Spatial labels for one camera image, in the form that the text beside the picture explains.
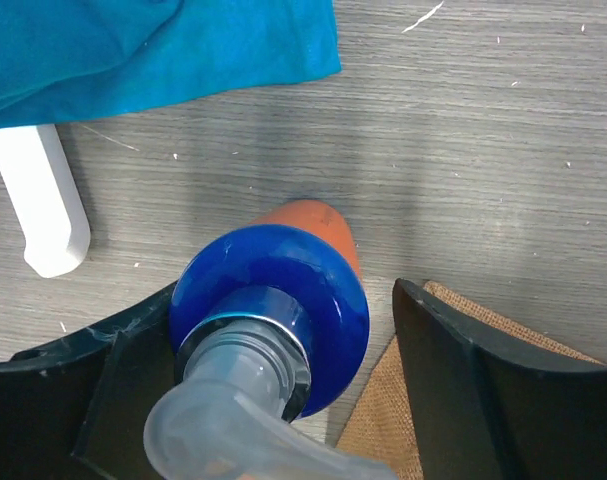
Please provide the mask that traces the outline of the white metal clothes rack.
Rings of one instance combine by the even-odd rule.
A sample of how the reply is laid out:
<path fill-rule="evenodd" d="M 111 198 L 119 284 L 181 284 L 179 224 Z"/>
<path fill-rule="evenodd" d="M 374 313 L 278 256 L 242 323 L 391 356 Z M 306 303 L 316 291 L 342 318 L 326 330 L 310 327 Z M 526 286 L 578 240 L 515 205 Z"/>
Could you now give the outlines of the white metal clothes rack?
<path fill-rule="evenodd" d="M 56 127 L 0 129 L 0 173 L 24 234 L 26 263 L 43 278 L 75 270 L 91 232 Z"/>

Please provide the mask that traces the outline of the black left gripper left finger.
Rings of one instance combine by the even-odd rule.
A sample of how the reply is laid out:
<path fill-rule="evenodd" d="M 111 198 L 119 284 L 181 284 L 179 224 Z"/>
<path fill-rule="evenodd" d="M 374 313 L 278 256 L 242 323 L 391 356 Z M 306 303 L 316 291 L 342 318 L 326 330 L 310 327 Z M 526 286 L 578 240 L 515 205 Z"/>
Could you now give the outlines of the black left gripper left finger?
<path fill-rule="evenodd" d="M 143 446 L 174 384 L 168 285 L 0 362 L 0 479 L 156 479 Z"/>

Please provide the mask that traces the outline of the blue pump bottle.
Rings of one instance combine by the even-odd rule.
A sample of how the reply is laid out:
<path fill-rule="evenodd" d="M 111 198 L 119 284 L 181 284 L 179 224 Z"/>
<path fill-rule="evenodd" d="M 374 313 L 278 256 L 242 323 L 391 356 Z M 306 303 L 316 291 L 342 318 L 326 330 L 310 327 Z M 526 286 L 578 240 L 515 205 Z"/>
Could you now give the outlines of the blue pump bottle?
<path fill-rule="evenodd" d="M 358 372 L 369 311 L 344 217 L 287 203 L 210 243 L 169 309 L 175 384 L 149 413 L 145 453 L 166 479 L 390 479 L 293 421 Z"/>

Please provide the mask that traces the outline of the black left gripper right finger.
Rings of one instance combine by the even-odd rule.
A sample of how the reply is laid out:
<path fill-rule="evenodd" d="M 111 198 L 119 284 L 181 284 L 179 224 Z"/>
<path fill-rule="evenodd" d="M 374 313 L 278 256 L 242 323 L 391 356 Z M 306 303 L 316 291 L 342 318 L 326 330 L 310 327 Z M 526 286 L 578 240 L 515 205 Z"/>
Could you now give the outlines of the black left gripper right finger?
<path fill-rule="evenodd" d="M 428 479 L 607 479 L 607 366 L 517 339 L 407 280 L 393 316 Z"/>

